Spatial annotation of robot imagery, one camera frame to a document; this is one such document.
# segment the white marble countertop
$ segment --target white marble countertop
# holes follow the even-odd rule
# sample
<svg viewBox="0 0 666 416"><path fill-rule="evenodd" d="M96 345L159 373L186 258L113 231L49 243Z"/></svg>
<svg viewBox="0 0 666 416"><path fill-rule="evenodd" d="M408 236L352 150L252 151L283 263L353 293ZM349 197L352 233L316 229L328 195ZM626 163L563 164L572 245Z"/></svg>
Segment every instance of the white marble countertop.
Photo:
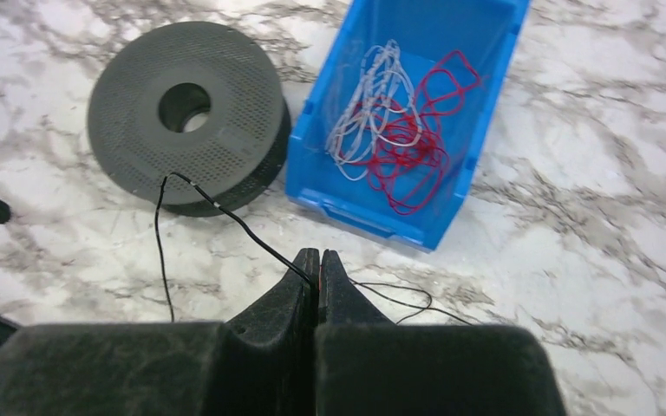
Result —
<svg viewBox="0 0 666 416"><path fill-rule="evenodd" d="M115 186L86 138L92 84L127 41L183 20L230 24L269 52L297 116L346 7L0 1L0 197L16 214L0 226L0 314L168 319L152 204ZM573 415L666 415L666 0L533 0L471 196L435 253L309 219L279 180L240 214L287 257L338 250L359 280L528 328ZM227 218L161 221L180 319L228 319L284 272Z"/></svg>

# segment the wire bundle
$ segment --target wire bundle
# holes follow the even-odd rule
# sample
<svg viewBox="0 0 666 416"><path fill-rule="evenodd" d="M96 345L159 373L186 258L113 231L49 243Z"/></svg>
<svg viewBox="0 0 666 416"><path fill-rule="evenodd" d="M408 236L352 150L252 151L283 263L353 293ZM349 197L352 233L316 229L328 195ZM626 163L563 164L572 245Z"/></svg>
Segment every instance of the wire bundle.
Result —
<svg viewBox="0 0 666 416"><path fill-rule="evenodd" d="M441 117L459 112L466 93L477 88L481 78L463 53L455 50L437 62L414 88L400 56L399 46L392 40L364 55L361 80L326 140L326 151L347 179L366 178L372 189L386 196L395 212L409 215L433 198L451 167L441 137ZM461 85L444 68L454 57L473 76L473 82ZM437 96L431 94L428 84L440 75L446 76L454 89ZM404 105L395 98L401 90L407 96ZM440 110L439 105L449 109ZM349 169L356 168L361 172L351 175ZM396 197L397 180L406 173L410 173L408 182L414 184Z"/></svg>

